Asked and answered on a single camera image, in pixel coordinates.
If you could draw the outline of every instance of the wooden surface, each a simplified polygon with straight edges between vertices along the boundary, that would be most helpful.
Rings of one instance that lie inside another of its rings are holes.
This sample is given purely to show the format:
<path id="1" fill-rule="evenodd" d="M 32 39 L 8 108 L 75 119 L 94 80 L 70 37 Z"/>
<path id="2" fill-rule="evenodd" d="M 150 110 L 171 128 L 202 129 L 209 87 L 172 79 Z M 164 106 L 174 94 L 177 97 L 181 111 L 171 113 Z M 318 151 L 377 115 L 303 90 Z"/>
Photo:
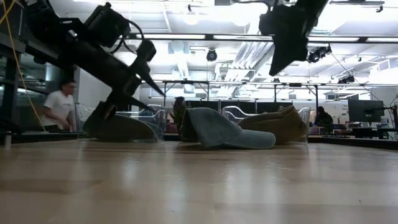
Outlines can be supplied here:
<path id="1" fill-rule="evenodd" d="M 0 154 L 0 223 L 397 223 L 398 154 L 43 142 Z"/>

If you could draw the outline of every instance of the yellow cable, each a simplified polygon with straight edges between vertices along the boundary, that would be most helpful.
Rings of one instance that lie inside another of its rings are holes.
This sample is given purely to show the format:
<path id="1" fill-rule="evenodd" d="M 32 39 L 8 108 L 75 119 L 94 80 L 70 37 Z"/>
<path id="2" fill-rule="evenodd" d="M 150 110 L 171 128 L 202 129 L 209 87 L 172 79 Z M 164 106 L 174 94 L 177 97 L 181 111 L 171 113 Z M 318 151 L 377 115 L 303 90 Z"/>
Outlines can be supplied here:
<path id="1" fill-rule="evenodd" d="M 4 19 L 7 17 L 7 15 L 11 12 L 12 7 L 14 7 L 15 1 L 12 1 L 10 8 L 8 8 L 8 10 L 4 10 L 4 15 L 2 16 L 2 18 L 0 19 L 0 24 L 2 24 L 2 22 L 4 21 Z"/>
<path id="2" fill-rule="evenodd" d="M 4 8 L 4 12 L 6 12 L 6 13 L 4 14 L 4 16 L 6 17 L 8 33 L 9 33 L 9 35 L 10 35 L 10 41 L 11 41 L 12 51 L 14 52 L 14 57 L 15 57 L 15 61 L 16 61 L 16 63 L 17 63 L 17 68 L 18 68 L 19 76 L 21 77 L 22 84 L 23 84 L 23 86 L 24 86 L 24 88 L 25 88 L 25 92 L 26 92 L 27 98 L 28 98 L 28 100 L 29 100 L 30 106 L 32 107 L 33 112 L 35 113 L 36 118 L 39 120 L 39 124 L 41 125 L 41 127 L 43 128 L 43 130 L 46 131 L 45 128 L 44 128 L 44 126 L 43 126 L 43 124 L 42 124 L 41 121 L 40 121 L 40 116 L 39 116 L 39 114 L 37 113 L 37 111 L 36 111 L 36 109 L 35 109 L 35 106 L 33 105 L 32 100 L 30 99 L 29 92 L 27 91 L 27 87 L 26 87 L 26 84 L 25 84 L 25 80 L 24 80 L 24 77 L 23 77 L 23 75 L 22 75 L 21 68 L 20 68 L 20 66 L 19 66 L 18 56 L 17 56 L 17 53 L 16 53 L 16 51 L 15 51 L 14 40 L 12 39 L 11 27 L 10 27 L 10 23 L 9 23 L 9 21 L 8 21 L 8 16 L 7 16 L 7 13 L 8 13 L 8 12 L 7 12 L 7 7 L 6 7 L 6 4 L 5 4 L 5 3 L 3 3 L 2 6 L 3 6 L 3 8 Z"/>

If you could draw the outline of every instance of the brown hat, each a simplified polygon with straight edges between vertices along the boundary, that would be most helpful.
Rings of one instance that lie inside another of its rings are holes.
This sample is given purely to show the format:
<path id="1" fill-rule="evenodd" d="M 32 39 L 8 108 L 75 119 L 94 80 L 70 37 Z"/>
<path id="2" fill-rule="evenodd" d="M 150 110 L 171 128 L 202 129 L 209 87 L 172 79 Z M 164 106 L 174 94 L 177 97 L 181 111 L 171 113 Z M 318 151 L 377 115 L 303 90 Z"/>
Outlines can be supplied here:
<path id="1" fill-rule="evenodd" d="M 276 144 L 294 141 L 307 133 L 307 124 L 293 105 L 275 113 L 263 113 L 241 120 L 238 125 L 245 130 L 264 131 L 276 137 Z"/>

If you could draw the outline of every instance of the white t-shirt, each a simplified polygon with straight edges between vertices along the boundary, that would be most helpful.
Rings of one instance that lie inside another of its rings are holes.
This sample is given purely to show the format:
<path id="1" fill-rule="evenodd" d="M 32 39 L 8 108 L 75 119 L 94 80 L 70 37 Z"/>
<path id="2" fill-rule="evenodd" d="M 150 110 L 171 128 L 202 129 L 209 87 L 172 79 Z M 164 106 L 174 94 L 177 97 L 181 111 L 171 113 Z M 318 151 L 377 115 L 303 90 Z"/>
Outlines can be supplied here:
<path id="1" fill-rule="evenodd" d="M 60 118 L 66 119 L 69 113 L 72 113 L 72 117 L 74 116 L 75 110 L 75 102 L 71 95 L 65 96 L 61 91 L 55 91 L 48 95 L 44 106 L 51 109 L 51 112 Z M 46 117 L 46 115 L 42 116 L 41 119 L 43 126 L 48 125 L 58 125 L 62 129 L 62 124 L 52 118 Z"/>

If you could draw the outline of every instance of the person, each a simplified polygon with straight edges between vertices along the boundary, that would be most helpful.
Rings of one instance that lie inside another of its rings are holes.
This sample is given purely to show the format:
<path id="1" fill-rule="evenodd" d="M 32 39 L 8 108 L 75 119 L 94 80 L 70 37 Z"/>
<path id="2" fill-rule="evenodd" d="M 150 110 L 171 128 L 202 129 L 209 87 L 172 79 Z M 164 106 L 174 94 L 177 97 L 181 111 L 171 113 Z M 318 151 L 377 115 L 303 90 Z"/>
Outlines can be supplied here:
<path id="1" fill-rule="evenodd" d="M 48 95 L 41 118 L 42 126 L 49 132 L 76 131 L 75 102 L 72 94 L 75 91 L 74 80 L 63 80 L 60 89 Z"/>
<path id="2" fill-rule="evenodd" d="M 326 113 L 322 106 L 318 107 L 318 115 L 315 118 L 315 125 L 318 127 L 323 127 L 325 134 L 330 134 L 333 132 L 333 118 Z"/>

